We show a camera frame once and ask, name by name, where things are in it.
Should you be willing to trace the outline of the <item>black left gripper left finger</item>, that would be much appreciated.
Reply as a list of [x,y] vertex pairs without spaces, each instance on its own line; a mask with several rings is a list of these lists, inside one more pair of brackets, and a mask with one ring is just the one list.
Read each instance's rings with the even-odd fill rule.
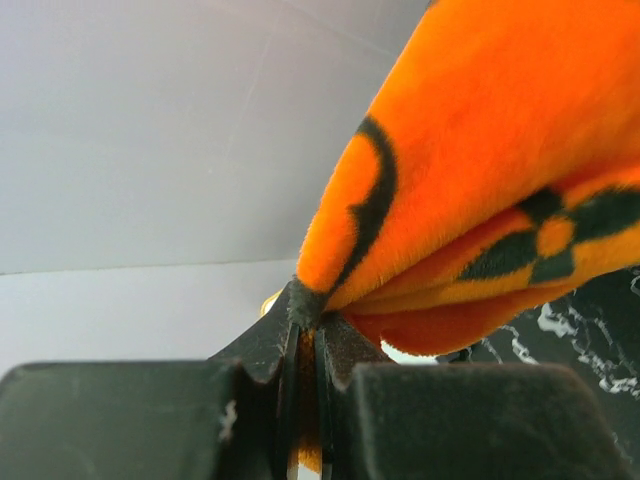
[[1,382],[5,479],[294,479],[286,293],[207,360],[31,363]]

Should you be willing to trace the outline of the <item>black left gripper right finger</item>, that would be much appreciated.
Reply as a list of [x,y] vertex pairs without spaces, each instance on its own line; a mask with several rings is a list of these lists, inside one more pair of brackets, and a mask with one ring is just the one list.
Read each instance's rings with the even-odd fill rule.
[[315,340],[325,479],[629,479],[569,368],[401,365],[350,324]]

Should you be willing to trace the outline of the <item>orange patterned plush pillowcase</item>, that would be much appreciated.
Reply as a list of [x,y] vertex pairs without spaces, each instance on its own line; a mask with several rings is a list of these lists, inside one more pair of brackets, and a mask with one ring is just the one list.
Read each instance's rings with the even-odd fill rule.
[[325,188],[288,317],[448,354],[638,261],[638,3],[436,1]]

